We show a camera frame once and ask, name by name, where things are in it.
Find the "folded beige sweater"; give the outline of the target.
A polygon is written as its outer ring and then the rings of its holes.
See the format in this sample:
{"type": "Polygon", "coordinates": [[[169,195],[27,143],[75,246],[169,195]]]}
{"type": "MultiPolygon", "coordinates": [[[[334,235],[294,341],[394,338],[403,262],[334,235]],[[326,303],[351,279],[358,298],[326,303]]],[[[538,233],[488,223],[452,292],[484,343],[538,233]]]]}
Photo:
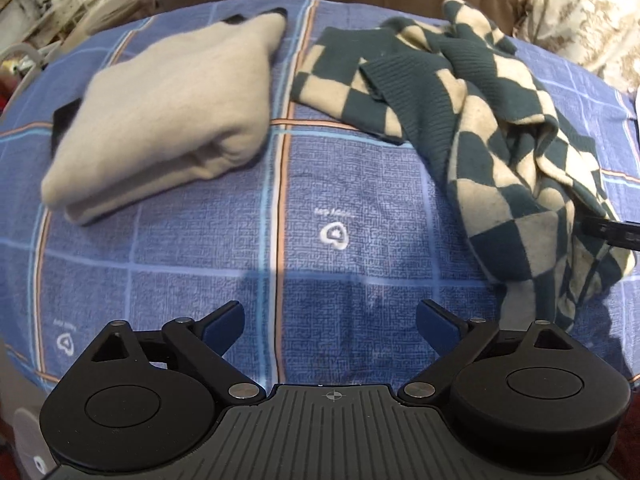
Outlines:
{"type": "Polygon", "coordinates": [[[87,224],[249,164],[266,142],[285,29],[282,8],[233,15],[97,72],[54,150],[42,202],[87,224]]]}

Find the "floral beige pillow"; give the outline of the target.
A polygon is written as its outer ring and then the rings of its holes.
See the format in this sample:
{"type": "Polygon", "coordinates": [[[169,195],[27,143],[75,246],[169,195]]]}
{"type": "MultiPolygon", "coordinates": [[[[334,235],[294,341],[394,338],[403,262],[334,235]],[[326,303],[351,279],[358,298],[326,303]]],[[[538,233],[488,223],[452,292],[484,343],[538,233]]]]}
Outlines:
{"type": "Polygon", "coordinates": [[[639,89],[639,0],[521,0],[514,36],[566,58],[610,86],[639,89]]]}

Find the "green cream checkered sweater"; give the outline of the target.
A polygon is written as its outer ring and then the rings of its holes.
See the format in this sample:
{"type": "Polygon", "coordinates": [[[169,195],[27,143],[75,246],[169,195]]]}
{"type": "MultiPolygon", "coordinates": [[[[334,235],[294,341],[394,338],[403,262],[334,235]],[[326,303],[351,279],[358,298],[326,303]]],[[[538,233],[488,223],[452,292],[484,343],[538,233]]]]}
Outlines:
{"type": "Polygon", "coordinates": [[[442,26],[396,16],[374,29],[325,29],[292,99],[411,144],[499,289],[501,327],[547,320],[569,330],[580,306],[634,268],[628,249],[582,230],[588,218],[616,216],[596,144],[484,13],[463,0],[442,10],[442,26]]]}

